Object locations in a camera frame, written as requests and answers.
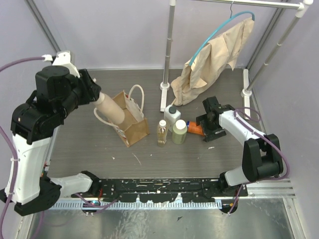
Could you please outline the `white bottle dark cap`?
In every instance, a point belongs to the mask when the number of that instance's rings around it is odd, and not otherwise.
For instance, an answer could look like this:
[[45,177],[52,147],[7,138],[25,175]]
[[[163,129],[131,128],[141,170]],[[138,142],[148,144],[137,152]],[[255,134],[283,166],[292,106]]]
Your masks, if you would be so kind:
[[181,113],[176,106],[168,105],[164,110],[164,120],[166,121],[168,130],[172,132],[174,124],[180,119]]

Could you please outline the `watermelon print canvas bag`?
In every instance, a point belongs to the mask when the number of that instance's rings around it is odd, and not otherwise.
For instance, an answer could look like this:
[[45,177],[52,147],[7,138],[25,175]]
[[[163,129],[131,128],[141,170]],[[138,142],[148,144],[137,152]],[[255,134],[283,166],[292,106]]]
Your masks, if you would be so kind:
[[[142,100],[140,104],[136,103],[132,98],[134,89],[140,89],[141,91]],[[110,127],[117,132],[126,147],[132,146],[150,134],[148,120],[143,113],[145,94],[140,85],[133,85],[128,93],[122,91],[112,99],[123,109],[125,120],[117,127]],[[98,115],[105,121],[108,121],[99,111]]]

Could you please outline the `clear bottle white cap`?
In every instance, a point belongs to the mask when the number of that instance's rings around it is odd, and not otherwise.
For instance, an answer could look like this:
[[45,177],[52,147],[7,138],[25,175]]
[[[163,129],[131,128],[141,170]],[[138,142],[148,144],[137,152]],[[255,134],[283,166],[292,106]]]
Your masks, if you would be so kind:
[[157,128],[157,140],[158,146],[164,146],[166,144],[166,137],[167,137],[167,122],[165,120],[160,120]]

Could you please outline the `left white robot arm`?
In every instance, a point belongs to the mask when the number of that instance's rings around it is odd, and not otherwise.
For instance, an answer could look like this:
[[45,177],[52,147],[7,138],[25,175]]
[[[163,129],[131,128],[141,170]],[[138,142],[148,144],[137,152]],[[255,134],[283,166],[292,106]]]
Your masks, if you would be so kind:
[[88,171],[63,178],[42,173],[55,129],[79,106],[97,100],[101,87],[86,69],[73,75],[65,66],[47,66],[35,75],[36,88],[12,113],[15,153],[3,202],[13,202],[21,216],[50,209],[60,198],[76,193],[99,194],[99,178]]

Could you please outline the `olive green lotion bottle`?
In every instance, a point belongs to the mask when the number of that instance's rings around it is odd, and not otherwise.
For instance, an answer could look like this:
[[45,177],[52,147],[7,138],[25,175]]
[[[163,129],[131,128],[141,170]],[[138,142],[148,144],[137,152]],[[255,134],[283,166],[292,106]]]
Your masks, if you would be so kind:
[[184,120],[177,120],[172,128],[172,141],[175,144],[183,144],[187,134],[187,125]]

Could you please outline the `orange bottle blue pump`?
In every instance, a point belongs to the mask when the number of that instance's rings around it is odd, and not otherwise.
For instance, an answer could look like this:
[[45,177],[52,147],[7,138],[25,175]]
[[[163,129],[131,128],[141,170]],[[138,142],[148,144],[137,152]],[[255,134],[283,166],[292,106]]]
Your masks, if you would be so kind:
[[197,125],[196,122],[187,121],[186,126],[187,126],[187,132],[205,136],[201,125]]

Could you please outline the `beige bottle round cap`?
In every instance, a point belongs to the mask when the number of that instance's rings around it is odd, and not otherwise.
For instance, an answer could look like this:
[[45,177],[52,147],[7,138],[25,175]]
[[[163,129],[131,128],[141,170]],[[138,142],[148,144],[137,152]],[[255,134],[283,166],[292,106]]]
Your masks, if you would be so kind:
[[[97,101],[93,102],[95,108],[93,113],[95,117],[102,123],[117,127],[125,120],[125,113],[123,109],[108,95],[100,92]],[[108,119],[105,121],[98,115],[98,111]]]

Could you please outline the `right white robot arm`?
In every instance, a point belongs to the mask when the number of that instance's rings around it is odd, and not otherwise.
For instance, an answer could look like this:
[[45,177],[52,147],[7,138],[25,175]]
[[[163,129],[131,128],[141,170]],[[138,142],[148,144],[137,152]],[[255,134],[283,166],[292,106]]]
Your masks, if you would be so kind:
[[218,178],[218,189],[224,196],[236,191],[236,186],[273,179],[284,172],[280,143],[274,134],[266,135],[255,129],[230,105],[221,105],[216,97],[203,102],[206,114],[196,118],[204,141],[219,139],[229,132],[243,146],[241,166],[223,172]]

